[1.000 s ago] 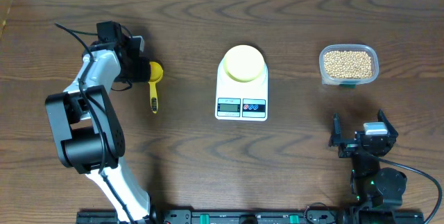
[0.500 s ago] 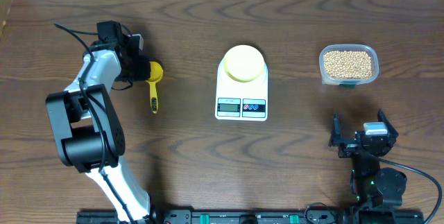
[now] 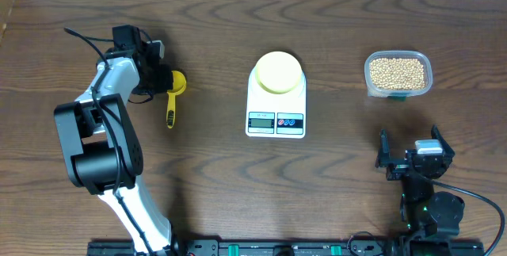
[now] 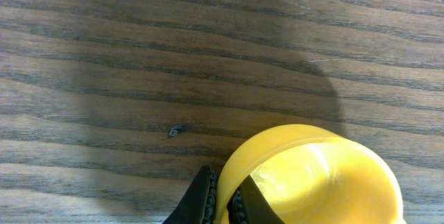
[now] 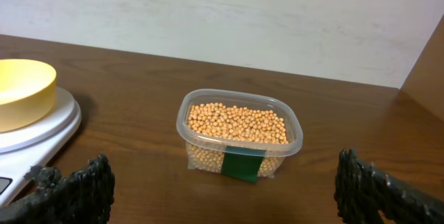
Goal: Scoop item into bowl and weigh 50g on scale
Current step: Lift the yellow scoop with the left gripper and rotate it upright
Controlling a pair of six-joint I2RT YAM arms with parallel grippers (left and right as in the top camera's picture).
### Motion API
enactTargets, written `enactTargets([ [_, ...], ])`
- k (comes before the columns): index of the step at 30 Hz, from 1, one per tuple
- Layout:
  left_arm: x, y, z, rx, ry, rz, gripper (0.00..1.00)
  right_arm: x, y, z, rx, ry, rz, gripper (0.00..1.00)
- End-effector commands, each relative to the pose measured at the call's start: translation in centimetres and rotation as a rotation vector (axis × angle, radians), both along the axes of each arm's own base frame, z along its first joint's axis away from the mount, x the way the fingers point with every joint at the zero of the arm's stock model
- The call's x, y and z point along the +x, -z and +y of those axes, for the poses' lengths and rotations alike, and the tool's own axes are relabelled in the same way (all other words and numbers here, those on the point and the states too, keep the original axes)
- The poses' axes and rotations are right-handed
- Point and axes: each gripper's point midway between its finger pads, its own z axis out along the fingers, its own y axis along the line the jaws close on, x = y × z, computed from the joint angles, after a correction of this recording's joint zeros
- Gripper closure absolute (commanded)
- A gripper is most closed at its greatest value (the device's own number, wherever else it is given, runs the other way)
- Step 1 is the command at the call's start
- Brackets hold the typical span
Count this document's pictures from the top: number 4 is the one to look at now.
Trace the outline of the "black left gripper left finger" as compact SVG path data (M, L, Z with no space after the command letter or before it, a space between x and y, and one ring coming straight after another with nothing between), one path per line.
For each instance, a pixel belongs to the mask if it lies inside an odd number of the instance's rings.
M213 224L216 188L216 173L209 166L202 166L163 224Z

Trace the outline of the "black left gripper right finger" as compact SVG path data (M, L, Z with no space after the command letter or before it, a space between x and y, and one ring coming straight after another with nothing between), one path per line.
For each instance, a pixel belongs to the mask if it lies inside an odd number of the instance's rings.
M249 175L227 204L229 224L284 224Z

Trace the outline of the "yellow scoop cup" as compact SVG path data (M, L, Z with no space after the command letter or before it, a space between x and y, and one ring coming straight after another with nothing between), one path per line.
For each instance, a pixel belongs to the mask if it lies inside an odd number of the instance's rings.
M217 183L216 223L228 222L228 203L247 178L284 223L404 222L400 186L388 164L319 127L276 126L240 145Z

